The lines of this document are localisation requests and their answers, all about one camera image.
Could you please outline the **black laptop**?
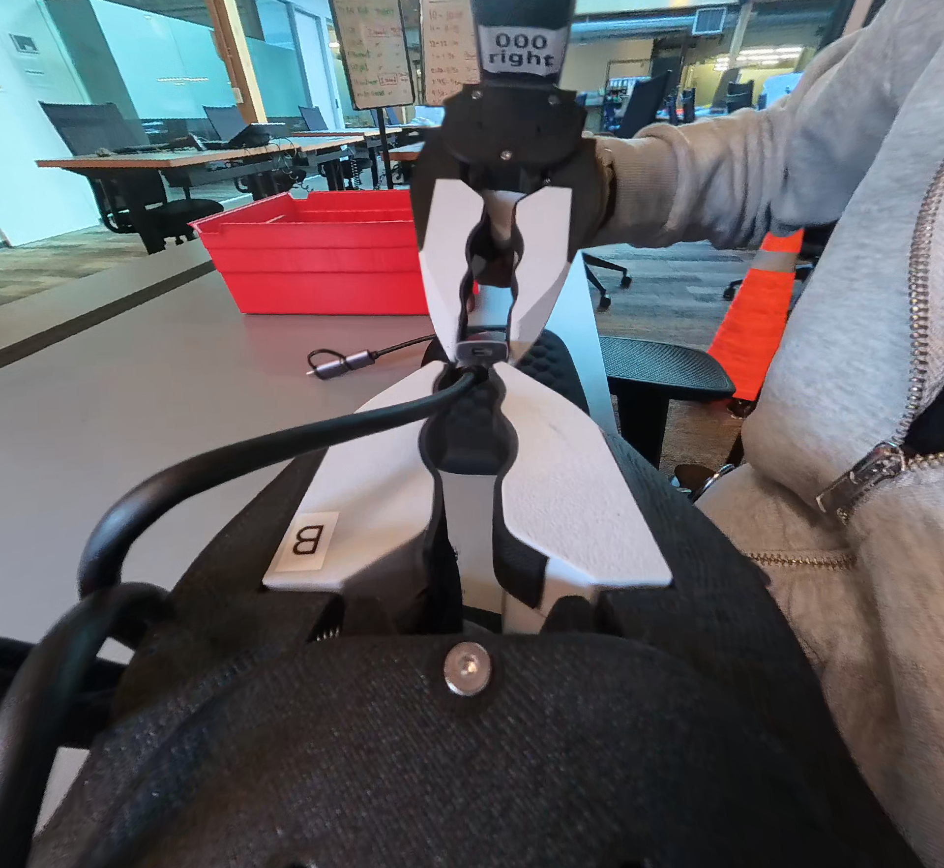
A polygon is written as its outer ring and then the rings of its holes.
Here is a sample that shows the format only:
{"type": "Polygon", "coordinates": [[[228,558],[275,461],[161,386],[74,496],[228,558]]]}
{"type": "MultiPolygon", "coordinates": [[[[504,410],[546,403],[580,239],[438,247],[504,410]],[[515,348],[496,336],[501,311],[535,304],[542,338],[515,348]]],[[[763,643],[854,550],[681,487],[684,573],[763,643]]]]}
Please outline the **black laptop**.
{"type": "Polygon", "coordinates": [[[288,132],[283,122],[246,122],[235,106],[204,106],[203,111],[219,138],[232,149],[264,147],[288,132]]]}

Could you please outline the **orange traffic cone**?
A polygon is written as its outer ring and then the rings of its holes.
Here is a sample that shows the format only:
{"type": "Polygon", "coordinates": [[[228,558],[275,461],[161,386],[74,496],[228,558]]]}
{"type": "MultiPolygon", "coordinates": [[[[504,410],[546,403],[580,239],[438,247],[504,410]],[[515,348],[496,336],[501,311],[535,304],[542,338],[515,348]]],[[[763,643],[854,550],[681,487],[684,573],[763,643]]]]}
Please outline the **orange traffic cone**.
{"type": "Polygon", "coordinates": [[[758,397],[780,346],[803,237],[803,229],[765,236],[708,349],[733,382],[738,401],[758,397]]]}

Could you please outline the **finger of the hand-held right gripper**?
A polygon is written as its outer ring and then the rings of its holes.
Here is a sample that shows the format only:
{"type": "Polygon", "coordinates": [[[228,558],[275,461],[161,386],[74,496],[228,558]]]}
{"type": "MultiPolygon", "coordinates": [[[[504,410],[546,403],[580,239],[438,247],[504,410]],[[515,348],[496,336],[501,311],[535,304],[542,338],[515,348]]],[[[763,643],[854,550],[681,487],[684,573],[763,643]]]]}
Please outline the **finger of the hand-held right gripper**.
{"type": "Polygon", "coordinates": [[[482,196],[461,180],[439,179],[432,197],[419,265],[433,330],[449,361],[459,365],[473,284],[471,244],[485,223],[482,196]]]}
{"type": "Polygon", "coordinates": [[[513,304],[509,311],[508,361],[519,363],[545,330],[572,263],[572,190],[544,186],[516,202],[513,238],[513,304]]]}

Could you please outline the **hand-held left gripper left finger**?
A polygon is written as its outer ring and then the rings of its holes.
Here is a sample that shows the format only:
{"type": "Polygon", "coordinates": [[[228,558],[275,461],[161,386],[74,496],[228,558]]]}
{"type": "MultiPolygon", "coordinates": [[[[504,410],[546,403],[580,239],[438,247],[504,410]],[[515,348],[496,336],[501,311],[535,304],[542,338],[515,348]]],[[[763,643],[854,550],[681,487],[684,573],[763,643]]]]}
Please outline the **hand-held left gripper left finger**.
{"type": "Polygon", "coordinates": [[[422,595],[434,476],[419,439],[427,419],[327,450],[277,546],[269,591],[422,595]]]}

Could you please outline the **wooden support post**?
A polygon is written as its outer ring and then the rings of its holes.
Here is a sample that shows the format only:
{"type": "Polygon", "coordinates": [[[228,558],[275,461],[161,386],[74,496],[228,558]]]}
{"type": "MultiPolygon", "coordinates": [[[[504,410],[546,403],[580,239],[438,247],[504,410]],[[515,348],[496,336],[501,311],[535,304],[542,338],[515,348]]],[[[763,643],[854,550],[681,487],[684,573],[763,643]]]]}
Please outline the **wooden support post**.
{"type": "Polygon", "coordinates": [[[204,0],[214,44],[226,68],[236,106],[246,123],[265,123],[266,110],[236,0],[204,0]]]}

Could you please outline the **red divided storage bin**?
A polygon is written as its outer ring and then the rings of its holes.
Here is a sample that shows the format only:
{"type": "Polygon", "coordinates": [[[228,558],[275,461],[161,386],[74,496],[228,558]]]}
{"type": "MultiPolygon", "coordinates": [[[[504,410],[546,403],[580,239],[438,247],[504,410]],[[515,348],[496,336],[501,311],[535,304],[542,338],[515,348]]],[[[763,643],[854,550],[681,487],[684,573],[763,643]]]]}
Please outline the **red divided storage bin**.
{"type": "Polygon", "coordinates": [[[245,315],[429,314],[405,189],[280,193],[192,228],[245,315]]]}

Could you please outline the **person's right hand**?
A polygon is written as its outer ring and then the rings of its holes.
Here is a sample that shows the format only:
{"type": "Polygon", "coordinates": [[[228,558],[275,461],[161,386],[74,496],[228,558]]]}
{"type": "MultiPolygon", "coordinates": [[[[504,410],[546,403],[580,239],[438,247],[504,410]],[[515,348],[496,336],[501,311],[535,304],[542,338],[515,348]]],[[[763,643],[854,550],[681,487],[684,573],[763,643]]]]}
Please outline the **person's right hand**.
{"type": "Polygon", "coordinates": [[[613,218],[617,205],[618,173],[615,156],[606,142],[594,139],[596,160],[596,219],[584,248],[599,244],[601,233],[613,218]]]}

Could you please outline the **silver grey usb hub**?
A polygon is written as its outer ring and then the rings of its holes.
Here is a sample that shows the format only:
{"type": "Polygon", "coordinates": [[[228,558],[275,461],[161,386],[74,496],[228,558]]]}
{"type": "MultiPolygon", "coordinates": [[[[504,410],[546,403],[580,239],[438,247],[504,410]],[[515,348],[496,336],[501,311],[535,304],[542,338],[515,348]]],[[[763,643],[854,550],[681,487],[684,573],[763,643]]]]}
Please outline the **silver grey usb hub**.
{"type": "Polygon", "coordinates": [[[457,340],[453,363],[457,367],[493,366],[509,360],[510,347],[505,328],[473,327],[457,340]]]}

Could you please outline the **person's torso in grey hoodie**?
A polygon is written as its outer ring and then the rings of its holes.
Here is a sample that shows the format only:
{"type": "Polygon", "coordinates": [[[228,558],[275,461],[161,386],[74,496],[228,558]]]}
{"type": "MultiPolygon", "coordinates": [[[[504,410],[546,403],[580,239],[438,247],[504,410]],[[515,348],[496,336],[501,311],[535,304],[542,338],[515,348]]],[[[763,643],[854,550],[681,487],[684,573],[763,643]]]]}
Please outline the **person's torso in grey hoodie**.
{"type": "Polygon", "coordinates": [[[942,0],[887,0],[796,105],[836,220],[745,460],[699,503],[760,566],[842,737],[942,866],[942,0]]]}

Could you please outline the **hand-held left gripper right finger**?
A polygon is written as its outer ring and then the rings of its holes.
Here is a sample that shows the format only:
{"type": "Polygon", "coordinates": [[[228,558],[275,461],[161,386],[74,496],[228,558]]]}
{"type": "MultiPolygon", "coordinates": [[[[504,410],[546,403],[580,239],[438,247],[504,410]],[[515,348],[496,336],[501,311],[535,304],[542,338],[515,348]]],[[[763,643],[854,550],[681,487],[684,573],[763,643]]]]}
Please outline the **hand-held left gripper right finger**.
{"type": "Polygon", "coordinates": [[[506,451],[493,502],[502,630],[539,632],[567,597],[668,589],[667,559],[596,422],[514,366],[494,366],[493,385],[506,451]]]}

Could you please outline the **person's right forearm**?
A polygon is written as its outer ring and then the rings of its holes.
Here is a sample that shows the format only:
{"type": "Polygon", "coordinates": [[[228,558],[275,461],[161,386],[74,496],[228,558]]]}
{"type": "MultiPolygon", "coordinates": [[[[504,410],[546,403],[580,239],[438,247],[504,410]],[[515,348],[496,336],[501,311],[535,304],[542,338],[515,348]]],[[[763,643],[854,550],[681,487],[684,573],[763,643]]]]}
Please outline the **person's right forearm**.
{"type": "Polygon", "coordinates": [[[598,139],[618,173],[615,214],[598,245],[736,248],[838,221],[876,153],[856,121],[843,126],[840,105],[868,34],[861,29],[826,48],[772,107],[598,139]]]}

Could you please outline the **wooden office desk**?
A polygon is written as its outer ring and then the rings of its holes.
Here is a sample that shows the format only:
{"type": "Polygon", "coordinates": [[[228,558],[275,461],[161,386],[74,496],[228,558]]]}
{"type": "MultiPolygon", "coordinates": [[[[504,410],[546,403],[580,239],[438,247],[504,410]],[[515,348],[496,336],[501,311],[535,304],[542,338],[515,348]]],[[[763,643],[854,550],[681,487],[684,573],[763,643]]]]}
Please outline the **wooden office desk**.
{"type": "Polygon", "coordinates": [[[253,201],[287,192],[324,167],[332,189],[344,185],[340,163],[366,144],[363,134],[298,134],[267,145],[221,150],[107,152],[40,159],[41,169],[69,172],[94,185],[103,200],[100,213],[107,227],[136,234],[148,254],[159,253],[168,239],[181,244],[195,237],[193,223],[221,210],[220,203],[185,197],[169,200],[166,188],[185,194],[222,182],[244,184],[253,201]]]}

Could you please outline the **handwritten whiteboard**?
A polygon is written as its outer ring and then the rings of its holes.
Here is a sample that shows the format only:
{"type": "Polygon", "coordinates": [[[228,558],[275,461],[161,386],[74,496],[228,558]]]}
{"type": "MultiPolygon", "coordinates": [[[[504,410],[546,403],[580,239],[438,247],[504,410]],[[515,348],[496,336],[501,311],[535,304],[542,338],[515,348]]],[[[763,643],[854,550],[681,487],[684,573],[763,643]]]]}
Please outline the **handwritten whiteboard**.
{"type": "Polygon", "coordinates": [[[328,0],[353,108],[414,104],[400,0],[328,0]]]}
{"type": "Polygon", "coordinates": [[[471,0],[419,0],[422,103],[442,107],[466,85],[479,83],[471,0]]]}

